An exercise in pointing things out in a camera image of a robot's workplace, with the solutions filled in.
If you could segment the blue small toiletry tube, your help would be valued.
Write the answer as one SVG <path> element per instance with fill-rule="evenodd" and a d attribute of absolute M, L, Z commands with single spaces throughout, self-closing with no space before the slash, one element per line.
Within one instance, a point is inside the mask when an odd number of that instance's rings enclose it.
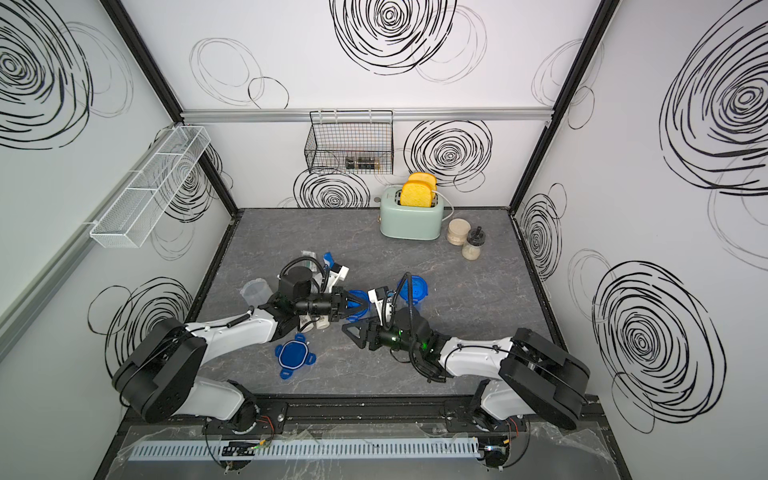
<path fill-rule="evenodd" d="M 334 260 L 330 252 L 326 252 L 323 255 L 323 262 L 327 269 L 331 269 L 334 266 Z"/>

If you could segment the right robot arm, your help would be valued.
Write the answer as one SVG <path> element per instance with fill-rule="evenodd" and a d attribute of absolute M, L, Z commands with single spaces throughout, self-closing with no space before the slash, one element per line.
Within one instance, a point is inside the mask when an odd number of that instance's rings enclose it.
<path fill-rule="evenodd" d="M 371 314 L 343 326 L 343 332 L 361 349 L 403 353 L 402 363 L 429 382 L 481 378 L 474 406 L 481 419 L 536 414 L 559 428 L 575 429 L 588 403 L 590 370 L 583 361 L 529 328 L 485 341 L 440 333 L 416 309 L 412 284 L 405 274 L 393 291 L 357 295 L 337 288 L 341 315 L 360 309 Z"/>

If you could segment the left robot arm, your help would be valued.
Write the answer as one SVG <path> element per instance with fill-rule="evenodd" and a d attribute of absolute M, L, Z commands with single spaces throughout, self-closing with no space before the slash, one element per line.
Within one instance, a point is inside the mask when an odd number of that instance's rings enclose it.
<path fill-rule="evenodd" d="M 186 415 L 218 420 L 237 434 L 250 432 L 262 418 L 255 396 L 235 381 L 200 376 L 200 367 L 280 340 L 304 324 L 348 318 L 369 305 L 366 295 L 341 287 L 347 267 L 318 262 L 310 270 L 311 260 L 289 262 L 278 275 L 277 290 L 243 314 L 202 323 L 161 320 L 113 374 L 113 388 L 148 423 Z"/>

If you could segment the blue-lid clear container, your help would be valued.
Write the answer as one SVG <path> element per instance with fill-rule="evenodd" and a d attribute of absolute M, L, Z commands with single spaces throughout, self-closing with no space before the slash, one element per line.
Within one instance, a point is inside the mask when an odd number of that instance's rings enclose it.
<path fill-rule="evenodd" d="M 246 282 L 240 294 L 248 306 L 259 307 L 269 301 L 273 291 L 265 279 L 257 278 Z"/>
<path fill-rule="evenodd" d="M 414 307 L 419 307 L 429 295 L 428 283 L 418 275 L 412 275 L 406 279 L 398 296 L 405 302 L 411 302 Z"/>
<path fill-rule="evenodd" d="M 364 308 L 362 308 L 362 309 L 360 309 L 360 303 L 349 303 L 349 302 L 348 302 L 348 307 L 349 307 L 350 309 L 354 309 L 354 310 L 356 310 L 356 312 L 355 312 L 355 313 L 357 313 L 357 312 L 360 312 L 360 311 L 363 311 L 363 310 L 368 310 L 368 314 L 369 314 L 369 310 L 370 310 L 369 297 L 368 297 L 368 302 L 366 303 L 365 307 L 364 307 Z"/>

